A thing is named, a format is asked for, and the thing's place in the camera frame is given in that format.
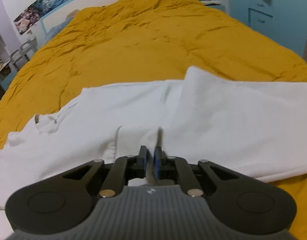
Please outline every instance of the blue cabinet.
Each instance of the blue cabinet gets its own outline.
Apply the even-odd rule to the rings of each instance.
[[[220,11],[226,12],[226,6],[225,5],[207,5],[207,7],[215,8]]]
[[[7,77],[4,78],[3,81],[1,81],[0,86],[7,91],[9,85],[11,84],[12,80],[15,78],[17,73],[11,71]]]
[[[230,15],[303,56],[307,0],[229,0]]]
[[[250,27],[271,39],[274,37],[274,19],[272,16],[250,10]]]

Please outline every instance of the metal screw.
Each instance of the metal screw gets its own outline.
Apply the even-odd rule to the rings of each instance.
[[[150,189],[147,190],[147,192],[148,192],[150,195],[152,195],[152,194],[154,194],[154,193],[156,192],[156,190],[155,190],[154,188],[150,188]]]
[[[198,188],[192,188],[187,191],[187,194],[191,197],[200,197],[203,195],[203,191]]]
[[[99,195],[106,198],[106,197],[113,197],[116,195],[116,192],[114,192],[112,189],[104,189],[101,192],[99,192]]]

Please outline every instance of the yellow bedsheet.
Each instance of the yellow bedsheet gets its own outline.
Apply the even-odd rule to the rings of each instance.
[[[79,12],[19,71],[0,102],[0,149],[83,87],[183,79],[191,65],[230,80],[307,82],[299,56],[199,1],[120,0]],[[307,175],[275,184],[297,202],[291,233],[307,239]]]

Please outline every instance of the ribbed gray surface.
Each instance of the ribbed gray surface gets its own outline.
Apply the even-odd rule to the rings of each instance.
[[[295,240],[287,230],[251,236],[219,222],[201,197],[185,195],[179,185],[125,187],[116,197],[101,199],[82,224],[55,235],[16,231],[9,240]]]

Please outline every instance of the white object on shelf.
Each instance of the white object on shelf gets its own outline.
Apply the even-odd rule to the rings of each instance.
[[[10,59],[8,59],[0,68],[0,72],[10,63]]]
[[[217,4],[220,5],[221,1],[201,1],[204,5]]]

